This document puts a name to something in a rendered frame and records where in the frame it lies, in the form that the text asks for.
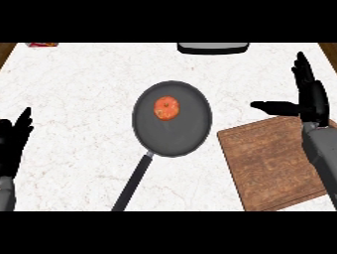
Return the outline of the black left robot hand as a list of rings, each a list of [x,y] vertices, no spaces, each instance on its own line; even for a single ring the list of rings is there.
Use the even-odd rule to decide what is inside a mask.
[[[26,107],[16,122],[0,120],[0,178],[16,177],[22,151],[34,126],[31,125],[31,108]]]

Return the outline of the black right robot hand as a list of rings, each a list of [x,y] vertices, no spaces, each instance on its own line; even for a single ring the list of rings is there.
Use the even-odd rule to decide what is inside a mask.
[[[298,90],[298,103],[286,101],[253,101],[251,108],[268,115],[298,116],[302,122],[313,122],[318,127],[329,125],[329,102],[321,82],[314,78],[308,60],[302,52],[290,68]]]

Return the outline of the brown wooden cutting board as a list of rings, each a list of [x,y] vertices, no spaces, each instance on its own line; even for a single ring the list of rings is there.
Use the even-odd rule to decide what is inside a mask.
[[[217,133],[245,211],[274,211],[326,195],[301,149],[298,117],[273,117]]]

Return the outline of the dark grey frying pan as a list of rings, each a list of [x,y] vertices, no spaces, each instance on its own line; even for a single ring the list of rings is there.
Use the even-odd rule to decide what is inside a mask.
[[[134,137],[146,154],[115,201],[112,211],[124,211],[152,156],[175,158],[203,144],[212,125],[212,112],[205,95],[183,81],[153,84],[140,94],[131,111]]]

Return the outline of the orange squash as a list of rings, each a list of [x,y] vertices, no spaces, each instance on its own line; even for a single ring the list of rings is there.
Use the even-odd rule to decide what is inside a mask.
[[[153,115],[160,121],[172,120],[180,113],[180,103],[172,96],[162,96],[153,103]]]

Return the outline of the black and grey appliance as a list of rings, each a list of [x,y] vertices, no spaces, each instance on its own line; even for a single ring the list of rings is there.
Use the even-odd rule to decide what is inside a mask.
[[[248,43],[178,43],[177,51],[189,55],[227,55],[246,51]]]

